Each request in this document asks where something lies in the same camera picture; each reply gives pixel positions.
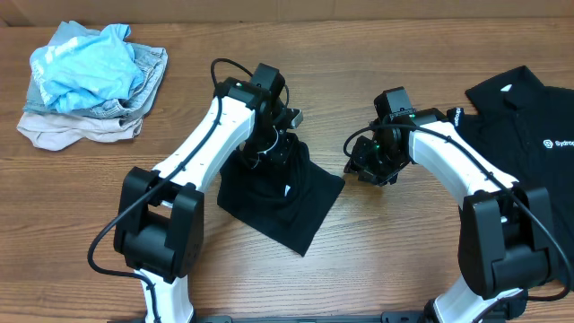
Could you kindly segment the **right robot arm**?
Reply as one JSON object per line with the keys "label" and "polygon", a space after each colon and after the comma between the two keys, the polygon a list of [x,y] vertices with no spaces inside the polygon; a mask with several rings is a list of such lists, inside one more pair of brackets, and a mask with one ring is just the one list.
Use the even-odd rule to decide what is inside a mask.
{"label": "right robot arm", "polygon": [[499,170],[467,144],[438,109],[416,110],[405,88],[382,92],[366,137],[344,143],[344,170],[376,186],[408,164],[432,173],[456,200],[460,277],[422,310],[387,311],[383,322],[508,322],[533,300],[529,289],[557,277],[567,257],[553,236],[548,192]]}

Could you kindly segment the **black t-shirt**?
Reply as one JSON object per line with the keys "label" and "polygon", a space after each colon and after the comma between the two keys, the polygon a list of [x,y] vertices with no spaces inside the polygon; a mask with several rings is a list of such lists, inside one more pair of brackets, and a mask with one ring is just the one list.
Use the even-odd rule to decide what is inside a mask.
{"label": "black t-shirt", "polygon": [[301,141],[283,166],[261,162],[250,168],[234,152],[220,174],[218,206],[301,256],[345,185],[311,161]]}

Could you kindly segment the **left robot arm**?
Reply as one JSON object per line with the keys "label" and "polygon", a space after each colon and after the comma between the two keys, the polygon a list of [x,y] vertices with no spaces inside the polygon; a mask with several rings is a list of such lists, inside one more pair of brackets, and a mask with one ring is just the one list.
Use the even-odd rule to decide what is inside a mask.
{"label": "left robot arm", "polygon": [[204,241],[204,194],[237,153],[250,167],[283,166],[302,120],[280,99],[279,70],[259,64],[249,81],[215,85],[204,119],[185,142],[152,170],[126,175],[113,245],[141,281],[145,322],[191,322],[187,275]]}

